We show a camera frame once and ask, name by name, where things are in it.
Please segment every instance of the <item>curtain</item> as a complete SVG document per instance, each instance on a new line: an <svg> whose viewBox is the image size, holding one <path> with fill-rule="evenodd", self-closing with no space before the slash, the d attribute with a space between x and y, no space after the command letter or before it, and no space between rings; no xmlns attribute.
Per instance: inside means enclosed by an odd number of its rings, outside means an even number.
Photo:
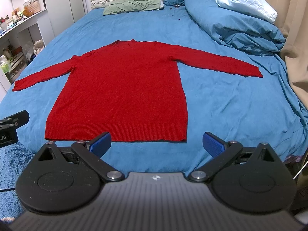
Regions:
<svg viewBox="0 0 308 231"><path fill-rule="evenodd" d="M266 0L278 13L275 25L286 37L280 52L289 83L308 109L308 0Z"/></svg>

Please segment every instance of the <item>metal screw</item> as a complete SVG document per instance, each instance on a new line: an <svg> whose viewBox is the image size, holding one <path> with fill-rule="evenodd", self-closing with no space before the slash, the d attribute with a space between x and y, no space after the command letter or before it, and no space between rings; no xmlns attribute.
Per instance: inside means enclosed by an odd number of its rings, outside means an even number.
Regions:
<svg viewBox="0 0 308 231"><path fill-rule="evenodd" d="M113 180L119 179L121 176L122 176L122 173L120 171L109 171L107 173L107 177Z"/></svg>
<svg viewBox="0 0 308 231"><path fill-rule="evenodd" d="M206 173L200 170L196 170L191 173L191 176L194 179L204 179L206 177Z"/></svg>

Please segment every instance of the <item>blue bed sheet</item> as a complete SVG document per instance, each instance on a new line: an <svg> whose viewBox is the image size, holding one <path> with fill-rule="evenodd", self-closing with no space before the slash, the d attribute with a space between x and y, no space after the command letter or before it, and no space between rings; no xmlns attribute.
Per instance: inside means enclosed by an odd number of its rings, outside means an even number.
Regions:
<svg viewBox="0 0 308 231"><path fill-rule="evenodd" d="M159 11L109 16L103 16L102 9L95 9L57 36L20 78L73 55L132 38L234 57L258 66L264 78L230 75L178 63L187 99L187 142L112 143L102 157L104 161L125 174L129 171L188 174L211 159L202 146L205 131L224 140L238 140L246 146L268 142L282 160L290 154L304 154L308 146L308 113L288 84L285 63L277 55L253 56L219 45L198 26L185 7L166 6ZM18 129L19 140L25 147L37 151L45 142L47 116L67 77L51 79L19 92L9 91L1 102L1 118L21 110L29 112L30 122ZM70 143L61 141L57 145Z"/></svg>

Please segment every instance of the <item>green pillow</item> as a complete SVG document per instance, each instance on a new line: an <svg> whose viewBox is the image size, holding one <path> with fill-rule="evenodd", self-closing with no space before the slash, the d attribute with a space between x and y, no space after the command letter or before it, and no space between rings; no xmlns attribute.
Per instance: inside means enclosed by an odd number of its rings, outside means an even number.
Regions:
<svg viewBox="0 0 308 231"><path fill-rule="evenodd" d="M105 7L103 15L158 10L160 8L163 8L161 0L115 0Z"/></svg>

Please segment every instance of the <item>basket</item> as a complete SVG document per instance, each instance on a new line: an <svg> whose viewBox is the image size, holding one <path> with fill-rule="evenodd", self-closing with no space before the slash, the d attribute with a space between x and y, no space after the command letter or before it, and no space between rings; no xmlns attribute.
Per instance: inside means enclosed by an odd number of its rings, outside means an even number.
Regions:
<svg viewBox="0 0 308 231"><path fill-rule="evenodd" d="M37 12L41 11L41 6L39 5L39 1L38 0L33 2L33 3L31 3L31 4L29 4L27 7L28 7L29 10L32 10L33 13L37 13Z"/></svg>

